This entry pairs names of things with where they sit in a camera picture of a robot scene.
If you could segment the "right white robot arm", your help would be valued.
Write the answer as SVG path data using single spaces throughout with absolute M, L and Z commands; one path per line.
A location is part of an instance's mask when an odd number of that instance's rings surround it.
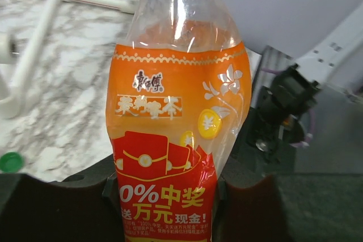
M 359 5 L 312 50 L 293 59 L 286 68 L 267 67 L 268 57 L 279 61 L 287 55 L 272 47 L 264 51 L 252 93 L 252 124 L 247 139 L 262 152 L 278 149 L 278 131 L 293 115 L 301 117 L 316 104 L 315 95 L 338 68 L 362 45 L 362 6 Z

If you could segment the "orange label tea bottle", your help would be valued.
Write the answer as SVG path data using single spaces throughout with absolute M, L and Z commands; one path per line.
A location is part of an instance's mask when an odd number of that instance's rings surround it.
M 126 241 L 211 241 L 217 181 L 251 101 L 223 0 L 140 0 L 115 47 L 105 120 Z

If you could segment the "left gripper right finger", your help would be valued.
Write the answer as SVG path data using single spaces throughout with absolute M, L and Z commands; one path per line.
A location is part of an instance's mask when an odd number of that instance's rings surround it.
M 262 177 L 228 159 L 214 241 L 361 241 L 362 176 L 281 173 Z

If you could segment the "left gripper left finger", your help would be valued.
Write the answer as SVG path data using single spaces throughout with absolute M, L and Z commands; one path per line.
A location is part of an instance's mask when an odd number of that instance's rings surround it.
M 113 157 L 62 182 L 1 175 L 1 241 L 124 241 Z

